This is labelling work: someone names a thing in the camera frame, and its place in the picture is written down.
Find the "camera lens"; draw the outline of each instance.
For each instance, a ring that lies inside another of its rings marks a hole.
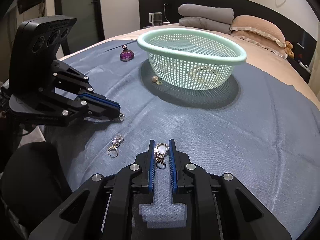
[[[69,29],[65,29],[65,30],[61,33],[60,39],[63,39],[65,36],[67,36],[68,32],[69,32]]]
[[[57,30],[57,31],[54,31],[51,35],[50,35],[50,37],[49,37],[49,39],[48,39],[48,41],[47,41],[47,46],[49,47],[49,46],[51,46],[56,40],[57,40],[57,38],[58,38],[58,35],[59,35],[59,30]]]
[[[37,51],[39,51],[39,50],[41,49],[43,43],[44,43],[44,36],[40,37],[40,38],[36,41],[36,43],[33,45],[32,52],[33,52],[33,53],[36,53]]]

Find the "curtain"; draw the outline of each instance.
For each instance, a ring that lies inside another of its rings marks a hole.
[[[320,23],[318,28],[318,42],[314,56],[309,87],[320,101]]]

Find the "stuffed animal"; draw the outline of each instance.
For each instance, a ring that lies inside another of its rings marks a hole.
[[[294,53],[292,52],[293,45],[290,41],[285,41],[286,47],[284,48],[284,51],[290,58],[294,58]]]

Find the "headboard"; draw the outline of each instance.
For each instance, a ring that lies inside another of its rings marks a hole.
[[[294,46],[294,52],[300,54],[302,51],[302,61],[309,65],[316,49],[316,40],[300,26],[289,20],[287,17],[249,0],[139,0],[140,28],[149,26],[148,14],[151,12],[162,12],[164,19],[164,4],[166,17],[171,23],[178,23],[182,16],[178,13],[178,7],[185,3],[193,3],[212,7],[233,8],[235,17],[239,15],[252,15],[263,18],[277,25],[285,36],[286,41],[290,41]]]

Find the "laundry basket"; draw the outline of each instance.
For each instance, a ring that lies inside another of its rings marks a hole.
[[[207,90],[222,85],[247,53],[238,44],[200,30],[167,28],[147,32],[138,46],[148,52],[154,72],[178,87]]]

